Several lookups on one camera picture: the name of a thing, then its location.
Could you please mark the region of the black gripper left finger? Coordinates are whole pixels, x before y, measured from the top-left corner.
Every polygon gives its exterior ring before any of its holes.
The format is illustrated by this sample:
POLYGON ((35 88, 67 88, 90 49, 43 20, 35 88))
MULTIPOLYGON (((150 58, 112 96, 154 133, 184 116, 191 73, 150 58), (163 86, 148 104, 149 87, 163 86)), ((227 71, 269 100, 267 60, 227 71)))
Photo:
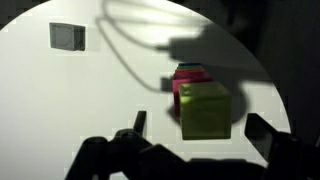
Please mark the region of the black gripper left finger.
POLYGON ((185 161, 160 144, 143 137, 146 111, 138 111, 132 128, 118 130, 111 141, 87 138, 64 180, 110 180, 122 172, 129 180, 163 180, 175 177, 185 161))

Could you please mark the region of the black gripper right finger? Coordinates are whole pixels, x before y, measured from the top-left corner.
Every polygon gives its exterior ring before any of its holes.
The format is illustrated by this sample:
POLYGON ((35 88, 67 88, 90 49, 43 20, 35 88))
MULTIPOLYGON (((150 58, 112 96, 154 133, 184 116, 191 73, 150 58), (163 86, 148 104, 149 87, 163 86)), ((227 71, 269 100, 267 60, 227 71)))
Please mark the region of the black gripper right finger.
POLYGON ((245 136, 268 163, 263 180, 320 180, 320 148, 249 113, 245 136))

